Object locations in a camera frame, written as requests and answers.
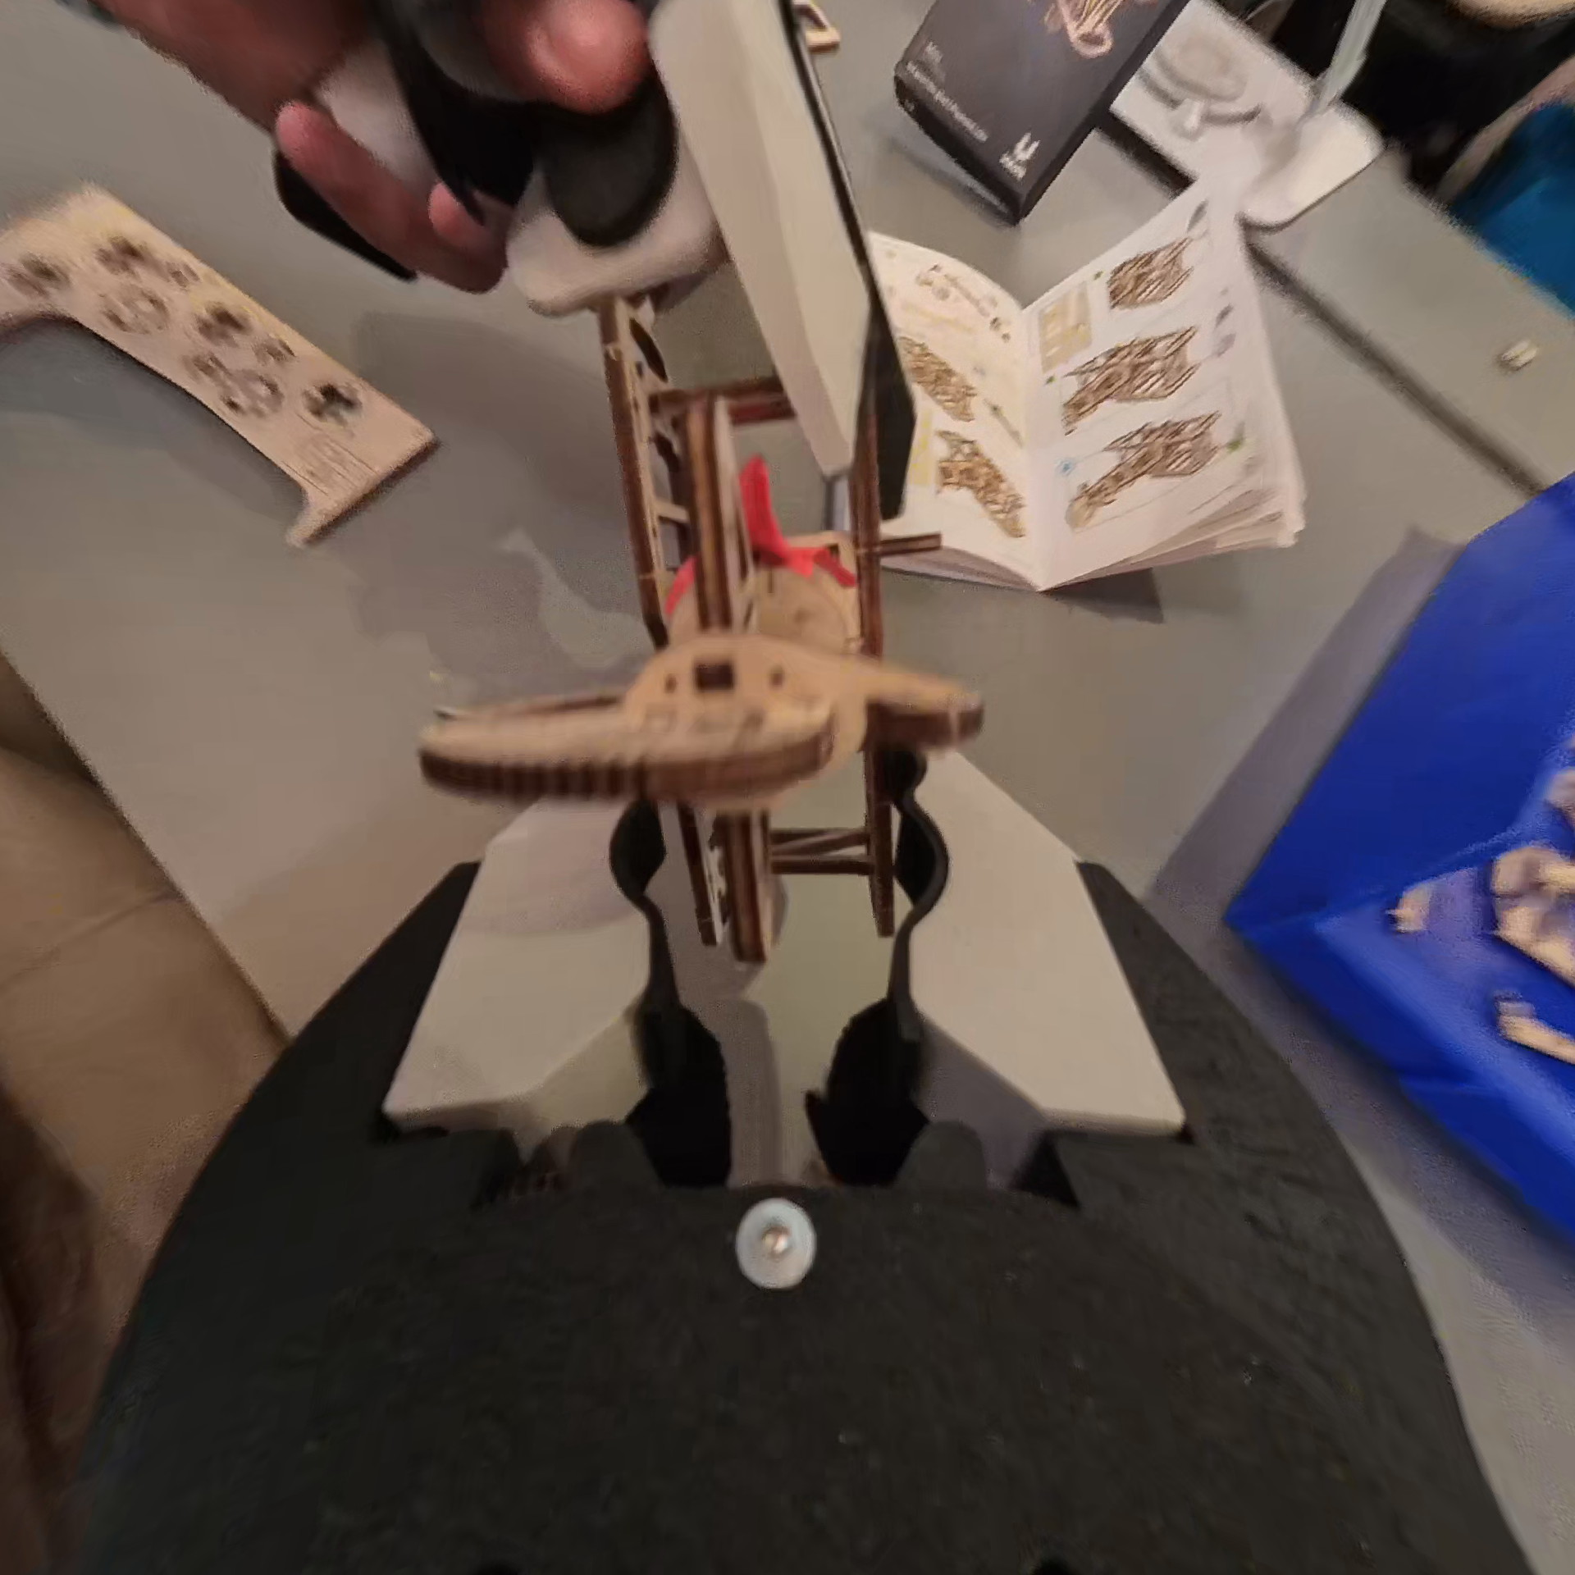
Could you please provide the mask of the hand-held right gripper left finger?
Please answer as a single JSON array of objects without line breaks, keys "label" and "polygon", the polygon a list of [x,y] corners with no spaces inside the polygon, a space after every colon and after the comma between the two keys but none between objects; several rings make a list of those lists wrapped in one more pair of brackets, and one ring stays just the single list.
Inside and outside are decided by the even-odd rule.
[{"label": "hand-held right gripper left finger", "polygon": [[385,1095],[398,1129],[567,1133],[640,1101],[651,932],[612,872],[621,814],[542,803],[488,844]]}]

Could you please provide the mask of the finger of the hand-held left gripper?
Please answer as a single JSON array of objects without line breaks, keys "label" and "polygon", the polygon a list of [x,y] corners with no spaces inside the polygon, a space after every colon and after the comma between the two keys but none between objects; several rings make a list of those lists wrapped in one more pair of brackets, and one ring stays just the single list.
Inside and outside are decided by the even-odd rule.
[{"label": "finger of the hand-held left gripper", "polygon": [[874,415],[880,520],[917,426],[869,235],[794,4],[666,2],[649,47],[704,193],[826,478]]}]

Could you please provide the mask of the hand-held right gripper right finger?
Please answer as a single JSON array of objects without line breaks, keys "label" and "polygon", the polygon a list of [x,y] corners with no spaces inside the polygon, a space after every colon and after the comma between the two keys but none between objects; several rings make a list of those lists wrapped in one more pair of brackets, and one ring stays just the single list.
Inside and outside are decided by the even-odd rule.
[{"label": "hand-held right gripper right finger", "polygon": [[959,754],[899,758],[889,996],[916,1105],[981,1138],[1187,1123],[1082,867]]}]

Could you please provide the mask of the wooden parts sheet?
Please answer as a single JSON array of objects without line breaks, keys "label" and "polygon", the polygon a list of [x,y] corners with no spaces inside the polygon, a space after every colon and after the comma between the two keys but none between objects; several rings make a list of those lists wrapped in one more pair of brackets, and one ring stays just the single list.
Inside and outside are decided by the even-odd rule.
[{"label": "wooden parts sheet", "polygon": [[2,229],[2,328],[74,325],[182,390],[302,493],[308,546],[436,448],[428,426],[98,186]]}]

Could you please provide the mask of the wooden model airplane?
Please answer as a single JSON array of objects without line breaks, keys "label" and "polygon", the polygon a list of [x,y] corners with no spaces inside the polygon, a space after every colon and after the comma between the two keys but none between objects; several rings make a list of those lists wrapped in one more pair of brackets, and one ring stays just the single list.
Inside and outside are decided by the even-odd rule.
[{"label": "wooden model airplane", "polygon": [[704,943],[747,962],[775,942],[775,883],[869,885],[897,930],[899,752],[974,739],[981,700],[884,660],[874,394],[856,409],[850,522],[786,537],[762,460],[736,433],[796,420],[781,375],[670,381],[646,302],[597,310],[636,585],[655,653],[623,690],[445,715],[421,739],[424,778],[492,801],[674,805]]}]

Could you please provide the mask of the grey desk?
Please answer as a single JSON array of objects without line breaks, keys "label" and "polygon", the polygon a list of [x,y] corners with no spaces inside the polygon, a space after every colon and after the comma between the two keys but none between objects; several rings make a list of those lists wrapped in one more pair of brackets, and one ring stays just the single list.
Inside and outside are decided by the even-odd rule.
[{"label": "grey desk", "polygon": [[[98,340],[4,345],[4,655],[276,1017],[304,1024],[497,814],[430,793],[437,703],[638,664],[597,332],[398,283],[287,220],[265,139],[139,42],[4,4],[4,216],[100,184],[439,437],[310,548],[293,486]],[[1279,287],[1307,482],[1285,552],[1069,597],[897,574],[895,655],[989,702],[977,767],[1105,865],[1276,1045],[1411,1260],[1506,1519],[1572,1572],[1572,1245],[1244,955],[1227,902],[1508,478]]]}]

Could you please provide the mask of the person's left hand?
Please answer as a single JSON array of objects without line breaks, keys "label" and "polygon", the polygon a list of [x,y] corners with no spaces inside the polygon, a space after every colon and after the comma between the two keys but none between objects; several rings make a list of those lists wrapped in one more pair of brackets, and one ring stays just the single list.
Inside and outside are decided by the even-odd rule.
[{"label": "person's left hand", "polygon": [[[477,220],[437,184],[415,195],[317,103],[319,83],[368,34],[351,2],[109,2],[107,23],[186,70],[272,133],[284,163],[404,278],[469,293],[499,283],[507,210]],[[646,23],[625,2],[462,4],[494,73],[529,102],[608,113],[646,77]]]}]

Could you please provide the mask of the black cardboard kit box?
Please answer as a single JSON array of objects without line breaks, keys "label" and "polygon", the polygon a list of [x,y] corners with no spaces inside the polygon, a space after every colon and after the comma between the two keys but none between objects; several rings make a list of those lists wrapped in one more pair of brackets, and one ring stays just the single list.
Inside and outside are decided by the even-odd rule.
[{"label": "black cardboard kit box", "polygon": [[1186,8],[936,2],[893,72],[897,103],[1017,225]]}]

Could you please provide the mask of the person's beige pants leg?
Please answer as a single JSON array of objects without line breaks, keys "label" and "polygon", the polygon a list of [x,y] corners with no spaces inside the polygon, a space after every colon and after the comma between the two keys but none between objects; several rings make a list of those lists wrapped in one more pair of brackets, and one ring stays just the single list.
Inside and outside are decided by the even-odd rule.
[{"label": "person's beige pants leg", "polygon": [[284,1035],[2,666],[4,1099],[151,1253]]}]

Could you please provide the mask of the blue plastic bin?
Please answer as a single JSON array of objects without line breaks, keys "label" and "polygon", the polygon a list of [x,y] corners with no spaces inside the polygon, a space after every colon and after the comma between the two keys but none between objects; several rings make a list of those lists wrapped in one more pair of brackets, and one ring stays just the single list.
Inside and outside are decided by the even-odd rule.
[{"label": "blue plastic bin", "polygon": [[[1227,925],[1521,1202],[1574,1232],[1574,1067],[1501,1039],[1497,996],[1574,1035],[1574,985],[1495,934],[1491,865],[1540,842],[1574,767],[1574,478],[1469,542]],[[1431,880],[1424,934],[1390,908]]]}]

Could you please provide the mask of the assembly instruction booklet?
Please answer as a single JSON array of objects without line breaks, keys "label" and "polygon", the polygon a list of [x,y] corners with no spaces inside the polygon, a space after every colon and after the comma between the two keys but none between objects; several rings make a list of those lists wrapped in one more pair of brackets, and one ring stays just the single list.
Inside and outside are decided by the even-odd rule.
[{"label": "assembly instruction booklet", "polygon": [[1045,595],[1289,548],[1307,484],[1234,197],[1193,184],[1024,304],[872,233],[916,407],[889,567]]}]

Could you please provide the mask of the white stand base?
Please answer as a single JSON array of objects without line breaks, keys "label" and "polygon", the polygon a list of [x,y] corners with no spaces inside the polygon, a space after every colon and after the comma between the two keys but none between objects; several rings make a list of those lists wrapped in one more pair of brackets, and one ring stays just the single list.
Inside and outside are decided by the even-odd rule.
[{"label": "white stand base", "polygon": [[1114,100],[1126,132],[1238,218],[1279,231],[1381,154],[1381,133],[1345,102],[1386,4],[1356,2],[1328,70],[1311,77],[1219,4],[1193,2]]}]

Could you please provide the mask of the person's brown garment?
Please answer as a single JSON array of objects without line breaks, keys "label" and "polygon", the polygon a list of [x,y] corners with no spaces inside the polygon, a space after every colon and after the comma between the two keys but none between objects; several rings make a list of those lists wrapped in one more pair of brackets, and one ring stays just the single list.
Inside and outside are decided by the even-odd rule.
[{"label": "person's brown garment", "polygon": [[2,1572],[49,1572],[76,1536],[74,1493],[104,1382],[91,1195],[2,1101]]}]

